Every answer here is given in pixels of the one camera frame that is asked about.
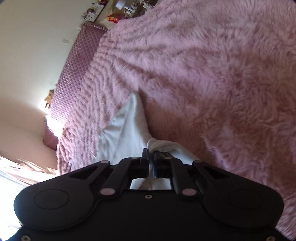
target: pink fluffy blanket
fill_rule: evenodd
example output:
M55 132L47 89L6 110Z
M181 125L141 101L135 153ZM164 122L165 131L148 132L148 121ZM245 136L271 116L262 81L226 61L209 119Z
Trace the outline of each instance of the pink fluffy blanket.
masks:
M105 34L58 145L61 173L94 162L136 90L149 131L277 190L296 237L296 3L165 0Z

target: clutter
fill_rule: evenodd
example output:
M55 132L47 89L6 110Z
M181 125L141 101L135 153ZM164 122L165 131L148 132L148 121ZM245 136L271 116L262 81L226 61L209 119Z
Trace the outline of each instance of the clutter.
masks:
M122 10L122 8L125 6L125 4L126 4L126 1L124 1L124 0L119 0L119 1L116 3L115 7L118 8L119 10Z
M145 1L143 2L143 8L148 10L148 9L152 9L153 7L154 7L153 5L151 5Z
M118 23L119 20L124 19L125 16L122 14L117 14L117 13L113 13L110 16L107 17L107 20L109 22L114 22L114 23Z
M101 0L96 3L92 3L92 7L83 13L83 18L89 22L94 23L107 4L107 0Z
M142 5L138 2L134 2L132 5L126 5L124 6L125 13L129 15L130 17L134 17L136 13L139 13L142 9Z

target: white sheet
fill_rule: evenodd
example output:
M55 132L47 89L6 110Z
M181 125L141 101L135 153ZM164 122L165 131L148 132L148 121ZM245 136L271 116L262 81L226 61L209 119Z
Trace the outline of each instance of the white sheet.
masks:
M132 92L129 102L100 134L96 162L109 160L111 165L118 164L123 158L141 156L144 148L148 148L150 152L169 152L184 164L199 160L183 146L175 142L156 140L150 135L141 98L137 92ZM133 180L131 189L138 189L144 181L143 178ZM170 189L170 182L166 179L147 179L146 182L149 189Z

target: round pad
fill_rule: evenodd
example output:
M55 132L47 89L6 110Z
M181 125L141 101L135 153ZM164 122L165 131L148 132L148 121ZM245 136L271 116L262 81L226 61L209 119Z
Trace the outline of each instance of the round pad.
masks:
M255 209L262 204L261 196L250 190L237 190L230 193L229 201L240 209Z
M220 223L248 230L276 225L284 207L281 196L273 189L239 178L213 182L203 205Z
M61 190L51 189L38 193L35 204L43 209L57 209L67 204L69 195Z
M44 231L62 230L83 221L94 206L85 180L60 176L22 190L14 202L22 225Z

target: black mount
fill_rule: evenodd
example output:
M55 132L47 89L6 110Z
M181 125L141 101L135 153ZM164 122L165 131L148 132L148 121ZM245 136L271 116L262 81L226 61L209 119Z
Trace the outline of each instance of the black mount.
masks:
M172 190L129 189L148 177L149 165ZM101 161L22 190L14 203L22 228L9 240L281 241L275 226L283 208L269 187L144 149L140 158Z

